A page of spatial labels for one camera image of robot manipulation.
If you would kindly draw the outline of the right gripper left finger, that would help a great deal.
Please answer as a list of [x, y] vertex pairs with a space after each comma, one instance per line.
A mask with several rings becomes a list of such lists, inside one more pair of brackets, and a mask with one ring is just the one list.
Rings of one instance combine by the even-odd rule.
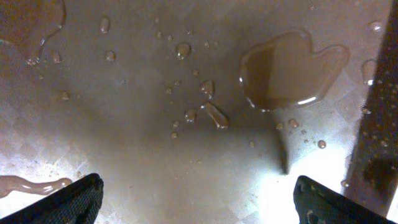
[[16, 175], [1, 176], [1, 198], [11, 192], [43, 195], [44, 198], [1, 219], [1, 223], [94, 224], [103, 202], [104, 182], [92, 173], [76, 182], [62, 178], [35, 183]]

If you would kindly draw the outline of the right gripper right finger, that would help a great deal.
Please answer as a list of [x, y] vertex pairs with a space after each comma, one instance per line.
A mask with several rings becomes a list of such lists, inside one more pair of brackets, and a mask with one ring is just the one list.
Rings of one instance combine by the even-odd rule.
[[296, 181], [294, 204], [300, 224], [395, 224], [305, 175]]

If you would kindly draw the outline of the dark brown serving tray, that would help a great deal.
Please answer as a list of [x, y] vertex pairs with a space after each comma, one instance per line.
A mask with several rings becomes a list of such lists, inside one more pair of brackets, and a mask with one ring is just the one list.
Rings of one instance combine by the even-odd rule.
[[397, 220], [392, 1], [2, 1], [1, 184], [97, 173], [97, 223], [298, 223], [300, 175]]

